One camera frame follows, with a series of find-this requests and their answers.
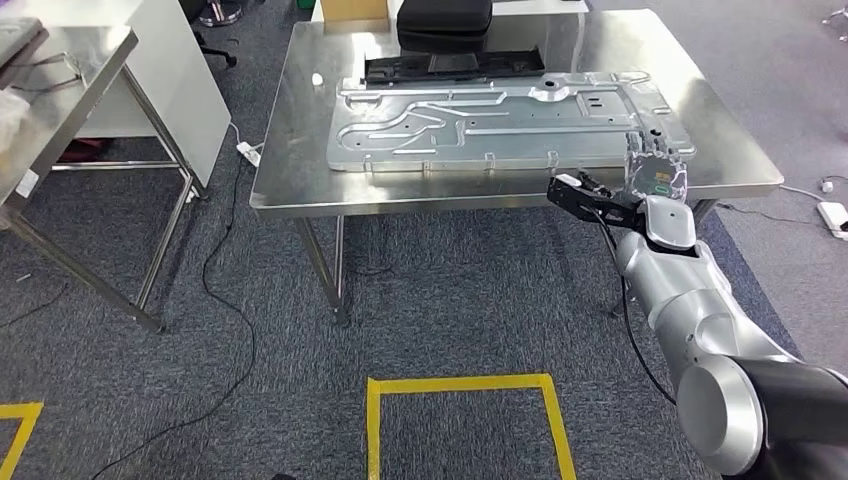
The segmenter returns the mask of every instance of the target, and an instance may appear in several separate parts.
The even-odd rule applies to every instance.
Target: chair base
[[[241,5],[236,2],[214,0],[204,7],[198,20],[206,27],[232,25],[242,16]]]

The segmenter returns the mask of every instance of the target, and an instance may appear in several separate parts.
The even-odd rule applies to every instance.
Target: black case
[[[405,0],[398,11],[398,42],[427,53],[482,51],[492,21],[492,0]]]

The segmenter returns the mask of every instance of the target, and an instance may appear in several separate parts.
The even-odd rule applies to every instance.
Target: floor
[[[836,33],[818,24],[832,5],[817,3],[650,2],[787,182],[805,188],[840,173],[831,169],[839,159],[841,67],[830,59],[848,54]],[[717,26],[737,21],[730,12],[750,19],[750,30],[720,35]],[[261,141],[292,24],[308,15],[285,2],[251,3],[236,25],[204,31],[211,45],[239,56],[236,69],[218,59],[210,66],[243,139]],[[770,54],[773,65],[747,68],[770,51],[768,40],[787,58]],[[763,76],[769,69],[779,81]],[[795,116],[775,113],[787,109]],[[796,149],[804,166],[790,156]],[[135,141],[110,155],[162,153]],[[264,223],[250,211],[251,173],[224,148],[210,201],[193,204],[180,223],[180,242],[151,300],[169,324],[164,335],[146,334],[26,245],[0,236],[0,403],[44,402],[15,479],[92,478],[130,452],[97,478],[361,479],[366,377],[525,372],[552,375],[581,480],[715,478],[645,379],[621,321],[606,314],[617,285],[595,228],[553,209],[352,218],[346,267],[353,323],[342,328],[330,322],[292,225]],[[164,227],[178,189],[179,179],[167,172],[51,175],[27,213],[134,294],[152,232]],[[845,189],[834,195],[848,201]],[[782,192],[733,203],[815,219],[812,200]],[[250,327],[210,298],[201,280],[231,212],[232,231],[206,279],[244,311]],[[838,288],[840,270],[821,265],[839,262],[843,245],[814,228],[720,215],[707,218],[702,235],[743,308],[786,348],[848,371],[836,348],[843,325],[829,313],[841,310],[841,297],[812,303],[800,294]],[[318,223],[327,244],[331,227]],[[815,270],[810,265],[827,275],[804,276]],[[6,325],[63,289],[49,307]],[[644,323],[637,314],[637,340],[664,378]],[[245,373],[213,414],[135,451],[162,429],[200,418]],[[537,391],[397,395],[381,406],[384,478],[558,478]],[[11,442],[10,425],[0,421],[0,449]]]

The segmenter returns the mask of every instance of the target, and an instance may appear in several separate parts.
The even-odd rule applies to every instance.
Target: power cord
[[[595,216],[598,222],[600,222],[602,233],[604,234],[604,237],[606,237],[604,240],[610,247],[610,251],[614,254],[615,251],[618,249],[618,243],[616,243],[615,237],[612,236],[612,231],[610,230],[609,225],[607,225],[607,222],[604,221],[604,218],[600,216],[598,212],[593,209],[587,210]],[[668,393],[668,390],[666,390],[665,387],[663,387],[660,382],[657,381],[657,378],[654,376],[654,374],[651,373],[651,369],[648,368],[648,364],[645,362],[645,357],[642,356],[642,352],[639,350],[639,345],[636,344],[636,338],[633,336],[633,325],[630,322],[630,309],[628,308],[630,300],[627,298],[627,281],[624,279],[624,276],[621,275],[619,275],[619,279],[621,280],[621,304],[622,310],[624,311],[624,325],[627,327],[627,338],[630,340],[630,346],[633,347],[633,352],[636,354],[636,358],[639,359],[639,364],[642,365],[642,370],[645,371],[645,374],[651,380],[651,383],[654,384],[654,387],[657,389],[657,391],[659,391],[662,396],[669,401],[669,403],[674,406],[677,406],[677,402],[674,400],[674,397],[672,397],[671,394]]]
[[[799,225],[809,225],[809,226],[812,226],[812,227],[821,228],[821,229],[823,229],[827,232],[831,231],[831,229],[828,228],[826,225],[822,225],[818,222],[807,222],[805,220],[795,220],[795,219],[792,219],[792,218],[774,217],[772,215],[760,212],[758,210],[743,210],[743,209],[737,207],[736,205],[731,205],[729,203],[716,203],[715,206],[718,207],[718,208],[723,208],[725,210],[730,210],[731,212],[743,213],[743,214],[746,214],[746,215],[752,215],[752,214],[753,215],[759,215],[763,218],[767,218],[767,219],[775,221],[775,222],[796,223],[796,224],[799,224]]]
[[[33,308],[32,310],[29,310],[27,312],[24,312],[24,313],[18,315],[17,317],[7,321],[6,323],[0,324],[0,328],[6,328],[6,327],[9,327],[9,326],[12,326],[12,325],[20,322],[21,320],[28,318],[30,315],[34,315],[34,314],[40,312],[41,310],[44,310],[45,308],[49,307],[50,305],[53,305],[54,303],[56,303],[56,300],[59,300],[59,298],[62,295],[65,294],[65,291],[68,289],[68,285],[69,285],[68,283],[65,283],[65,285],[62,286],[62,289],[59,290],[59,293],[54,295],[53,298],[51,298],[50,300],[47,300],[46,302],[44,302],[41,305]]]
[[[786,185],[780,185],[778,188],[781,189],[781,190],[785,190],[787,192],[800,193],[801,195],[806,195],[806,196],[808,196],[812,199],[815,199],[819,202],[826,202],[827,201],[821,195],[816,195],[815,193],[808,192],[806,190],[801,190],[800,188],[787,187]]]
[[[830,193],[833,191],[833,180],[848,180],[848,177],[844,177],[842,175],[828,175],[826,177],[822,177],[819,180],[819,188],[824,193]]]
[[[238,145],[239,143],[241,143],[241,132],[239,131],[236,124],[233,123],[233,122],[230,122],[230,127],[232,127],[232,129],[236,132],[236,145]]]
[[[227,238],[229,238],[230,232],[232,231],[232,228],[233,228],[233,223],[235,222],[235,209],[236,209],[236,200],[237,200],[237,197],[238,197],[238,184],[239,184],[239,180],[241,179],[241,174],[242,174],[242,171],[243,171],[241,160],[239,160],[238,165],[239,165],[238,173],[236,174],[236,179],[235,179],[235,182],[233,183],[233,201],[232,201],[232,205],[230,207],[230,218],[227,221],[226,232],[224,233],[224,236],[221,237],[221,240],[218,241],[218,245],[215,246],[215,249],[212,250],[212,253],[210,253],[209,256],[206,257],[206,260],[203,262],[203,272],[201,274],[201,280],[203,282],[203,289],[206,291],[206,294],[209,295],[210,297],[214,298],[216,301],[220,302],[222,305],[227,307],[227,309],[232,310],[235,313],[238,313],[242,322],[244,322],[244,324],[247,325],[248,329],[250,330],[250,363],[248,364],[247,369],[242,374],[242,376],[239,377],[238,380],[233,382],[232,385],[230,385],[230,388],[227,389],[227,391],[224,393],[224,395],[222,395],[212,405],[212,407],[209,410],[206,411],[206,413],[204,413],[203,415],[200,415],[199,417],[193,418],[191,420],[186,420],[186,421],[180,422],[176,425],[172,425],[168,428],[160,430],[159,432],[151,435],[146,440],[144,440],[139,446],[135,447],[134,449],[132,449],[129,452],[122,455],[117,460],[114,460],[114,461],[110,462],[109,464],[107,464],[105,467],[101,468],[97,473],[94,474],[93,477],[91,477],[91,480],[97,479],[97,477],[102,475],[104,472],[106,472],[110,468],[112,468],[115,465],[117,465],[117,464],[123,462],[124,460],[128,459],[129,457],[131,457],[136,452],[142,450],[143,448],[147,447],[148,445],[150,445],[151,443],[153,443],[157,439],[162,438],[166,434],[173,432],[175,430],[179,430],[179,429],[184,428],[184,427],[194,425],[196,423],[202,422],[203,420],[209,418],[216,411],[218,411],[219,408],[221,408],[221,406],[224,404],[224,402],[226,402],[233,395],[233,393],[239,387],[239,385],[241,385],[247,379],[247,377],[249,377],[250,374],[253,372],[253,367],[256,365],[256,331],[253,327],[253,323],[251,323],[250,320],[247,319],[247,316],[244,314],[244,312],[241,311],[241,309],[239,309],[238,307],[236,307],[232,303],[228,302],[227,300],[221,298],[218,294],[212,292],[209,289],[209,283],[206,279],[206,272],[207,272],[207,269],[208,269],[208,266],[209,266],[209,262],[218,254],[218,252],[221,250],[221,247],[224,245],[224,242],[226,242]]]

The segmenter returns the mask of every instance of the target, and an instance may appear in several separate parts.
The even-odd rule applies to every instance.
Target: power strip
[[[848,211],[837,202],[820,202],[816,208],[836,238],[848,241]]]

